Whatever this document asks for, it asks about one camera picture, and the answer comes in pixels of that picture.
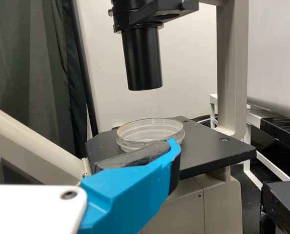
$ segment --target screw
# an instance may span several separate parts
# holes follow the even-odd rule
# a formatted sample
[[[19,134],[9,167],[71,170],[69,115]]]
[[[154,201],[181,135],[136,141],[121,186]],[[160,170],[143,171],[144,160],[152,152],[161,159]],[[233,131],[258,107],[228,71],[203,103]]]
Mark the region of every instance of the screw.
[[[228,138],[221,138],[220,139],[220,141],[222,141],[222,142],[227,142],[227,141],[229,141],[230,139],[228,139]]]
[[[112,13],[112,9],[108,10],[108,16],[111,16],[111,17],[114,16],[113,13]]]
[[[72,198],[74,198],[76,196],[77,196],[77,192],[75,192],[75,191],[67,191],[64,194],[62,194],[60,197],[61,197],[61,199],[69,200],[69,199],[72,199]]]
[[[178,5],[178,9],[180,11],[191,9],[192,5],[189,0],[182,0],[182,2]]]

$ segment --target screw hole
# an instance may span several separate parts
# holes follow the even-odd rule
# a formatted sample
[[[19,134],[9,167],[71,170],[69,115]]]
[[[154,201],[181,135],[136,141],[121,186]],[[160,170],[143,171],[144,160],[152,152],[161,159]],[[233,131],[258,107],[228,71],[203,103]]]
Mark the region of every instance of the screw hole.
[[[75,191],[67,191],[61,195],[61,199],[69,200],[77,196],[77,192]]]
[[[228,142],[230,139],[228,138],[221,138],[219,141],[222,141],[222,142]]]

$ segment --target microscope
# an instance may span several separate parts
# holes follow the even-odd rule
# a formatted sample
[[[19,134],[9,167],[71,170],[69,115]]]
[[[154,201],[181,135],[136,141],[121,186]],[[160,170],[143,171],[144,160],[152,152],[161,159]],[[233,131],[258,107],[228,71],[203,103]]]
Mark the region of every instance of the microscope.
[[[68,185],[44,186],[47,194],[61,194],[62,201],[53,206],[79,202],[72,219],[63,210],[55,215],[65,220],[53,223],[52,216],[44,215],[43,226],[48,222],[59,230],[64,225],[68,233],[242,233],[240,184],[231,176],[230,165],[256,157],[255,148],[240,141],[246,130],[248,1],[200,0],[215,5],[217,12],[219,119],[213,130],[174,117],[186,132],[181,146],[170,139],[131,156],[122,152],[111,130],[90,139],[88,156],[80,160],[0,111],[3,160],[40,183]],[[108,13],[114,32],[121,33],[129,89],[161,87],[158,31],[168,21],[198,11],[199,1],[112,0],[112,5]],[[16,202],[23,203],[26,214],[31,212],[27,196],[41,194],[39,187],[29,187],[16,187],[25,191]],[[13,189],[0,187],[0,194]]]

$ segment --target black stage plate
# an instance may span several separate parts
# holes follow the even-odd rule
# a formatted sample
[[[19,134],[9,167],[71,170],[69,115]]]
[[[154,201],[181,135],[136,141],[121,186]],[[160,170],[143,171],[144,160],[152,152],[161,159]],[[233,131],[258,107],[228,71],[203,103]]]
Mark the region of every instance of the black stage plate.
[[[180,179],[233,165],[256,157],[256,151],[240,140],[179,116],[184,123],[185,139],[181,145]],[[103,132],[86,142],[91,168],[94,163],[124,153],[116,143],[116,130]]]

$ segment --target petri dish lid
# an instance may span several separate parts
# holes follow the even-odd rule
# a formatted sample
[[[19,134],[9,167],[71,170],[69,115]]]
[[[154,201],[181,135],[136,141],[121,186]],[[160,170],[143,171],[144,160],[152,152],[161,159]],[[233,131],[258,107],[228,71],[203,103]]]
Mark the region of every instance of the petri dish lid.
[[[181,144],[184,137],[184,124],[169,118],[136,120],[122,125],[116,131],[116,142],[125,152],[132,152],[170,138]]]

